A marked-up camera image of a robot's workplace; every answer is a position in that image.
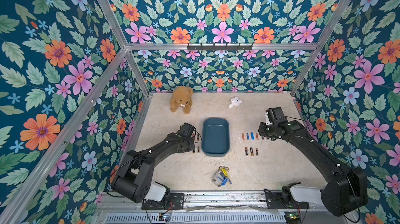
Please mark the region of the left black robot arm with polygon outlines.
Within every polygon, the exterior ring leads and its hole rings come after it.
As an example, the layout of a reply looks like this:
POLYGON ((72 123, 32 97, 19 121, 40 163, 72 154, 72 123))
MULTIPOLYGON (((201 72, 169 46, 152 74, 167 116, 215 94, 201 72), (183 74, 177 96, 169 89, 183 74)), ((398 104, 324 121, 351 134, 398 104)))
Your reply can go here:
POLYGON ((117 170, 111 173, 111 189, 134 203, 147 200, 166 204, 169 189, 153 181, 155 167, 171 155, 193 151, 194 132, 195 127, 185 123, 151 148, 127 152, 117 170))

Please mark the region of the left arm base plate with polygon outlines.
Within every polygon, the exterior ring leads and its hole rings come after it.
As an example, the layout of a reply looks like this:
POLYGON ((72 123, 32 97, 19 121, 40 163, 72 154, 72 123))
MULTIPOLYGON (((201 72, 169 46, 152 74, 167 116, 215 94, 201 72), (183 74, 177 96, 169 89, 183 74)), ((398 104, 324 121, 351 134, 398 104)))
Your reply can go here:
POLYGON ((181 210, 184 205, 184 193, 169 193, 160 202, 144 200, 141 210, 181 210))

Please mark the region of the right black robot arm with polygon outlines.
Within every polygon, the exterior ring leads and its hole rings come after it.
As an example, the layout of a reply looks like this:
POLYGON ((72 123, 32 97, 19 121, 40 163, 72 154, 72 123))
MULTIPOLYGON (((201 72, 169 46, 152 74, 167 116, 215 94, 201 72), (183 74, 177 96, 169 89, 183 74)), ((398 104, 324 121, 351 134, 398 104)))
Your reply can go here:
POLYGON ((323 189, 292 183, 282 188, 282 201, 304 202, 324 206, 340 217, 359 210, 368 203, 368 180, 359 167, 351 168, 319 144, 298 121, 288 121, 281 107, 269 108, 258 134, 272 141, 285 140, 297 148, 322 174, 323 189))

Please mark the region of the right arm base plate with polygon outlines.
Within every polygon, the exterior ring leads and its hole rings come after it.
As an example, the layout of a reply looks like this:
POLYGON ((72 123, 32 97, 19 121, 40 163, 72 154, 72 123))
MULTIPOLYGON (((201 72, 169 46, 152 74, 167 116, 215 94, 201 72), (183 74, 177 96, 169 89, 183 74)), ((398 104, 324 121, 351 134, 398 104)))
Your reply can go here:
POLYGON ((269 209, 308 209, 309 204, 306 202, 295 201, 289 191, 280 192, 264 189, 266 203, 269 209))

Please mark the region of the teal plastic storage box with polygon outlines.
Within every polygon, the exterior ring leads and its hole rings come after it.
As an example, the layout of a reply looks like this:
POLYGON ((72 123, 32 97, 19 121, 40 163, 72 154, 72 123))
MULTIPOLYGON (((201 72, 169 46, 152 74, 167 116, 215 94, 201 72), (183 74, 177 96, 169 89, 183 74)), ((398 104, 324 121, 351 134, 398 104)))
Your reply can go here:
POLYGON ((224 157, 230 150, 229 123, 223 118, 203 122, 202 151, 211 157, 224 157))

